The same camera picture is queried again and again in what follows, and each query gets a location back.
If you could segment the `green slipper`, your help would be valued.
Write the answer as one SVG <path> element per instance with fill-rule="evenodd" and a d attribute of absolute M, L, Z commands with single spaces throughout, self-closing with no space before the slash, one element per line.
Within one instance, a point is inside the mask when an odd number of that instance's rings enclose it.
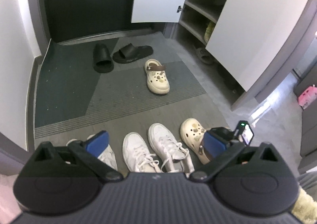
<path fill-rule="evenodd" d="M 205 31 L 205 35 L 204 35 L 204 41 L 207 43 L 212 35 L 212 32 L 214 31 L 215 28 L 215 23 L 213 23 L 212 21 L 209 22 L 206 31 Z"/>

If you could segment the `white lace-up sneaker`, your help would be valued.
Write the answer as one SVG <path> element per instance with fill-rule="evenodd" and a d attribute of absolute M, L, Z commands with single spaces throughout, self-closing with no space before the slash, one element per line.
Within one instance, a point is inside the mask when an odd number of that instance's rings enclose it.
<path fill-rule="evenodd" d="M 191 174 L 195 171 L 190 152 L 178 142 L 175 136 L 160 123 L 148 129 L 148 141 L 153 151 L 162 160 L 161 169 L 168 173 Z"/>
<path fill-rule="evenodd" d="M 145 140 L 139 133 L 131 132 L 126 135 L 122 144 L 122 156 L 130 172 L 161 173 L 159 160 L 152 154 Z"/>

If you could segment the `black slide sandal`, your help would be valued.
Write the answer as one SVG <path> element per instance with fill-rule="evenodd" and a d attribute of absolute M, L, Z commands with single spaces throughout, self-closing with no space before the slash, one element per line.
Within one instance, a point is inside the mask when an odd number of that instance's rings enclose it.
<path fill-rule="evenodd" d="M 145 45 L 140 47 L 135 47 L 133 44 L 128 44 L 112 56 L 113 61 L 119 64 L 129 64 L 137 60 L 151 56 L 154 50 L 151 46 Z"/>
<path fill-rule="evenodd" d="M 114 64 L 105 44 L 98 43 L 93 51 L 94 70 L 98 73 L 109 73 L 114 69 Z"/>

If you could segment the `white cabinet door right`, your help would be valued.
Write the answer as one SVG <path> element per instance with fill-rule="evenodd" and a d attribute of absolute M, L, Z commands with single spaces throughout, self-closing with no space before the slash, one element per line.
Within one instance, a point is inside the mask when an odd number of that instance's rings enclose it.
<path fill-rule="evenodd" d="M 308 0 L 226 0 L 206 49 L 245 91 L 263 74 Z"/>

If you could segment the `black slide sandal left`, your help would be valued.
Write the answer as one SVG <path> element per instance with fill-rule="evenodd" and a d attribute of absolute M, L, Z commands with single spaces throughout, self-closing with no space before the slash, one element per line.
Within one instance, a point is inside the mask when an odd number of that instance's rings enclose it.
<path fill-rule="evenodd" d="M 98 43 L 93 51 L 94 70 L 98 73 L 109 73 L 114 69 L 114 64 L 105 44 Z"/>

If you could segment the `white sneaker teal logo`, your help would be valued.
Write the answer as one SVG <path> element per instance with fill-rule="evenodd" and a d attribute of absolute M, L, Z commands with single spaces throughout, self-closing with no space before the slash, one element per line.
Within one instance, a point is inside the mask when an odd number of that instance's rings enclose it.
<path fill-rule="evenodd" d="M 92 134 L 84 142 L 85 150 L 98 160 L 107 164 L 114 170 L 118 170 L 116 156 L 110 146 L 110 136 L 107 132 Z"/>

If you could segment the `black slide sandal right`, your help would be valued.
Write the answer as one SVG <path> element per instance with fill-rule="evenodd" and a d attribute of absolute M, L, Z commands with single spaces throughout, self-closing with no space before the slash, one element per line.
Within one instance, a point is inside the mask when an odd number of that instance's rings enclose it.
<path fill-rule="evenodd" d="M 140 47 L 135 47 L 133 44 L 128 44 L 112 56 L 113 61 L 119 64 L 129 64 L 137 60 L 151 56 L 154 50 L 151 46 L 145 45 Z"/>

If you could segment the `grey shoe cabinet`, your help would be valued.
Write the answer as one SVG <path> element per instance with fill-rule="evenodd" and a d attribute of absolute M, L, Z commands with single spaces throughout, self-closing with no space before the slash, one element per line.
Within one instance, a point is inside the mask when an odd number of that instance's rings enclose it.
<path fill-rule="evenodd" d="M 225 85 L 239 97 L 232 103 L 236 111 L 248 101 L 248 91 L 254 84 L 249 74 L 254 47 L 250 22 L 252 0 L 185 0 L 175 34 L 186 31 L 195 47 L 205 48 L 220 65 Z M 214 31 L 206 43 L 204 35 L 209 22 Z"/>

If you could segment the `pink box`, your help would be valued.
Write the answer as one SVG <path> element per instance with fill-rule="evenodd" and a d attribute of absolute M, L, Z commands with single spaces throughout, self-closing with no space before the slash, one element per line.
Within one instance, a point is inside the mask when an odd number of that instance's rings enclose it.
<path fill-rule="evenodd" d="M 305 110 L 311 103 L 317 98 L 316 86 L 309 86 L 304 92 L 298 97 L 298 104 Z"/>

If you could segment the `grey slipper under cabinet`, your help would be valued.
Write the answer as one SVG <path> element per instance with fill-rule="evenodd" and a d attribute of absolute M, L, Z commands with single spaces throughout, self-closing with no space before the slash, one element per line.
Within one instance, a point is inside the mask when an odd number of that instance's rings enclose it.
<path fill-rule="evenodd" d="M 195 52 L 202 63 L 206 65 L 212 65 L 214 63 L 213 56 L 205 48 L 197 48 Z"/>

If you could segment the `dark entrance door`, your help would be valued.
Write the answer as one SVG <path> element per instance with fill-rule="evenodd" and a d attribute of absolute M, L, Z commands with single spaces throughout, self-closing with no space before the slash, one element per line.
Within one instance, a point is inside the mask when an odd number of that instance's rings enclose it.
<path fill-rule="evenodd" d="M 54 42 L 117 31 L 149 29 L 132 23 L 134 0 L 41 0 L 45 29 Z"/>

